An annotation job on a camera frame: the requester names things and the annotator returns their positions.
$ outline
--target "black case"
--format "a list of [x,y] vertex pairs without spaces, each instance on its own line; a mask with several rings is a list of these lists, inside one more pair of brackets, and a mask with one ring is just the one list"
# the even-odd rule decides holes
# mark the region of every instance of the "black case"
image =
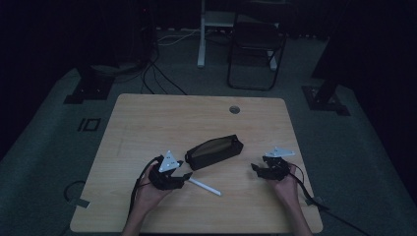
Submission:
[[240,154],[243,144],[236,135],[209,140],[187,151],[185,161],[198,170]]

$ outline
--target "desk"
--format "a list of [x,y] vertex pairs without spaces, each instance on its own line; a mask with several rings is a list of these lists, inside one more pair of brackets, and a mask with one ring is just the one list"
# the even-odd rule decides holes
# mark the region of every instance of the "desk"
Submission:
[[[206,11],[206,0],[202,0],[198,68],[203,68],[206,64],[206,27],[232,28],[234,16],[232,12]],[[276,70],[275,58],[270,60],[269,67],[273,71]]]
[[[232,114],[230,106],[240,113]],[[190,182],[175,190],[146,218],[147,233],[279,233],[288,232],[282,205],[251,163],[274,147],[295,151],[285,159],[297,164],[312,189],[285,102],[279,98],[122,94],[105,130],[71,222],[76,232],[121,232],[130,194],[145,165],[171,150],[177,160],[210,139],[236,134],[241,154],[197,170],[193,178],[219,190],[217,196]],[[188,172],[184,163],[180,169]],[[302,210],[313,232],[323,228],[315,206]]]

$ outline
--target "dark background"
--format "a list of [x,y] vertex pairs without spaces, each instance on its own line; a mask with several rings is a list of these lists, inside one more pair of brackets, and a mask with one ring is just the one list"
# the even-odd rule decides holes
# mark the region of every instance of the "dark background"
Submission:
[[[0,2],[1,157],[55,82],[77,63],[117,67],[120,62],[146,59],[147,39],[141,37],[140,28],[150,24],[143,12],[147,2]],[[208,0],[207,8],[233,10],[236,2]],[[330,37],[312,77],[354,90],[414,201],[415,2],[297,1],[300,35]],[[152,6],[154,23],[162,29],[200,26],[200,1],[159,0]]]

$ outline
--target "gray carpet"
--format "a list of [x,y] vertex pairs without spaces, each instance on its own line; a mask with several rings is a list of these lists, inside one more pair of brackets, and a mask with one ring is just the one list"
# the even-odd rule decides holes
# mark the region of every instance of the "gray carpet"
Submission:
[[[322,83],[311,79],[311,75],[326,47],[325,42],[304,38],[289,40],[276,87],[270,91],[253,91],[226,85],[227,47],[223,43],[227,40],[214,34],[208,39],[216,42],[208,41],[203,69],[197,68],[199,41],[196,36],[160,46],[156,65],[187,94],[283,98],[315,195],[324,199],[330,212],[371,235],[417,235],[416,205],[400,182],[352,90],[337,89],[338,97],[351,116],[312,111],[306,103],[301,86]],[[251,71],[247,73],[251,78],[272,77],[265,68]],[[181,93],[158,72],[156,78],[168,93]],[[72,70],[56,83],[0,162],[2,236],[102,235],[77,234],[68,229],[75,208],[67,204],[63,191],[70,183],[87,179],[117,96],[126,92],[140,93],[143,84],[140,77],[121,76],[116,79],[107,100],[63,104],[79,79],[78,73]],[[163,93],[155,83],[152,70],[147,73],[147,82],[155,93]],[[78,131],[84,118],[101,119],[97,131]],[[82,185],[74,186],[69,196],[79,196],[82,188]],[[322,220],[324,230],[318,235],[361,235],[327,214],[322,213]]]

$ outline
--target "metal stand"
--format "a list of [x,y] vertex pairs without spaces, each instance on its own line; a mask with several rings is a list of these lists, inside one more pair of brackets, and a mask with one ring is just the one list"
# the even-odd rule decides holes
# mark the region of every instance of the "metal stand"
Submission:
[[350,116],[334,93],[337,83],[326,80],[320,88],[301,87],[311,110],[335,111],[340,116]]

